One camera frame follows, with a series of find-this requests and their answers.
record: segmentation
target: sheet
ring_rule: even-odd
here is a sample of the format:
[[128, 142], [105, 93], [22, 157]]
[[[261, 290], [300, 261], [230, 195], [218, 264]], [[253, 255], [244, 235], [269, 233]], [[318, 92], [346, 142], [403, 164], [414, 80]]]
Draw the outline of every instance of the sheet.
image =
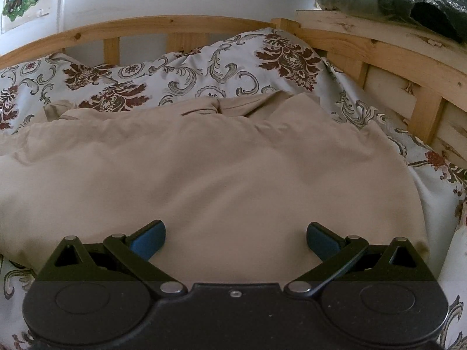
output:
[[[0, 76], [0, 127], [10, 133], [22, 130], [39, 116], [52, 120], [53, 106], [63, 104], [63, 100], [66, 107], [71, 104], [113, 112], [139, 111], [203, 96], [241, 97], [276, 90], [314, 92], [320, 96], [321, 108], [335, 121], [348, 122], [359, 129], [369, 122], [378, 124], [404, 159], [422, 202], [430, 247], [428, 264], [435, 275], [440, 273], [448, 249], [450, 254], [467, 251], [467, 244], [459, 237], [462, 225], [454, 236], [460, 240], [451, 243], [466, 197], [465, 170], [447, 163], [417, 138], [398, 129], [397, 120], [383, 113], [384, 107], [379, 107], [305, 43], [283, 31], [247, 32], [188, 55], [170, 53], [154, 62], [125, 67], [88, 67], [66, 57], [45, 57], [10, 67]], [[3, 264], [12, 267], [6, 260]], [[460, 295], [459, 305], [467, 292], [463, 284], [445, 282], [454, 266], [448, 257], [440, 282], [444, 283], [450, 302], [454, 303]], [[10, 277], [7, 284], [17, 287], [3, 301], [6, 310], [0, 311], [2, 317], [11, 317], [17, 301], [22, 301], [22, 286], [27, 290], [27, 282], [16, 276]], [[20, 312], [15, 314], [16, 320], [9, 320], [8, 326], [0, 328], [0, 344], [26, 348], [28, 334]], [[455, 342], [466, 324], [457, 323], [457, 319], [451, 321], [446, 347]]]

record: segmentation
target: circular cap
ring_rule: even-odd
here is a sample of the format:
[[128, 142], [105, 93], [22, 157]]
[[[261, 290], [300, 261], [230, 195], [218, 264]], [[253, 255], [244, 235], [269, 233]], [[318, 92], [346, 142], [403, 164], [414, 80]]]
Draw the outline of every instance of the circular cap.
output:
[[382, 314], [404, 313], [415, 304], [415, 296], [410, 289], [386, 283], [365, 287], [360, 298], [367, 308]]
[[311, 286], [306, 281], [293, 281], [288, 287], [294, 293], [307, 293], [311, 291]]
[[161, 291], [164, 293], [180, 293], [183, 289], [183, 284], [177, 281], [168, 281], [161, 285]]
[[110, 300], [109, 291], [101, 284], [80, 283], [62, 289], [55, 301], [65, 312], [89, 314], [97, 312]]
[[23, 303], [31, 331], [63, 346], [101, 344], [128, 333], [148, 312], [149, 292], [127, 275], [115, 280], [116, 272], [102, 273], [114, 281], [35, 281]]
[[441, 328], [448, 312], [436, 281], [336, 280], [324, 288], [321, 305], [337, 328], [380, 346], [426, 341]]

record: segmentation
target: wooden slat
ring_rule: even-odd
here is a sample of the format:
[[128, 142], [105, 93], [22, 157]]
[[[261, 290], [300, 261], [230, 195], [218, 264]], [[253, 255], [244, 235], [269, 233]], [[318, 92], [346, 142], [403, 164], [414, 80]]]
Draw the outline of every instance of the wooden slat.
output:
[[335, 52], [328, 52], [327, 58], [333, 65], [349, 75], [360, 87], [363, 88], [365, 80], [367, 79], [367, 63]]
[[104, 62], [120, 65], [120, 38], [104, 39]]
[[189, 53], [209, 44], [208, 33], [171, 33], [167, 35], [168, 53]]
[[467, 114], [448, 102], [430, 146], [456, 166], [467, 168]]
[[408, 130], [429, 145], [440, 122], [446, 100], [426, 87], [421, 87], [414, 93], [417, 102]]
[[367, 80], [363, 88], [373, 99], [401, 116], [408, 122], [415, 108], [416, 98], [412, 83], [375, 66], [368, 67]]
[[297, 29], [300, 28], [300, 24], [296, 21], [291, 21], [286, 18], [273, 18], [271, 23], [276, 26], [276, 29], [281, 29], [290, 34], [295, 35]]
[[298, 10], [296, 20], [305, 29], [356, 35], [399, 46], [467, 74], [467, 43], [460, 45], [424, 28], [377, 22], [330, 10]]
[[87, 42], [141, 34], [191, 32], [211, 34], [240, 34], [271, 27], [268, 22], [216, 16], [156, 16], [127, 18], [92, 24], [31, 42], [0, 57], [0, 69], [37, 59], [58, 48], [68, 48]]
[[300, 28], [297, 36], [313, 48], [361, 60], [427, 87], [467, 111], [467, 74], [435, 59], [354, 35]]

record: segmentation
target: red floral pattern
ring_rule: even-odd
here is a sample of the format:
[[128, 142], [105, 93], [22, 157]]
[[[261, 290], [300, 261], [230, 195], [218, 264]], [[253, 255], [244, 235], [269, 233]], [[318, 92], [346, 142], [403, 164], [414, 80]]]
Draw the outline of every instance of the red floral pattern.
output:
[[92, 108], [99, 112], [129, 111], [149, 100], [149, 97], [137, 96], [145, 89], [145, 84], [136, 85], [131, 81], [111, 85], [99, 94], [91, 96], [90, 101], [81, 102], [79, 107]]
[[70, 90], [78, 90], [79, 88], [85, 87], [88, 84], [94, 84], [101, 77], [110, 76], [110, 69], [113, 67], [114, 66], [109, 64], [88, 67], [82, 64], [72, 63], [69, 69], [65, 69], [63, 71], [64, 74], [68, 75], [65, 83]]
[[10, 88], [4, 88], [0, 92], [0, 130], [11, 129], [9, 121], [14, 120], [19, 111], [15, 109], [14, 103], [18, 94], [18, 86], [13, 85]]
[[443, 166], [447, 166], [445, 159], [435, 151], [429, 151], [425, 153], [425, 156], [426, 161], [435, 169], [435, 171]]
[[260, 65], [267, 70], [277, 69], [279, 75], [295, 82], [299, 87], [313, 91], [319, 68], [315, 65], [321, 58], [315, 56], [311, 48], [302, 48], [278, 34], [268, 34], [263, 47], [265, 52], [256, 51], [255, 55], [267, 62]]
[[128, 66], [128, 67], [125, 69], [125, 72], [127, 72], [127, 73], [130, 74], [130, 73], [136, 71], [138, 68], [139, 68], [139, 66], [136, 65], [136, 64], [134, 64], [134, 65]]

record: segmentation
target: blue clamp pad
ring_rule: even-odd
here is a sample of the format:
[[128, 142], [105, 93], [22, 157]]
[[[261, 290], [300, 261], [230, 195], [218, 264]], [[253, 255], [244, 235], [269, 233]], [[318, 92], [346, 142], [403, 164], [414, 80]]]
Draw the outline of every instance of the blue clamp pad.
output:
[[338, 254], [346, 245], [344, 238], [321, 226], [311, 223], [306, 230], [306, 242], [323, 262]]
[[127, 237], [125, 242], [132, 252], [148, 261], [164, 245], [165, 235], [164, 223], [156, 220]]

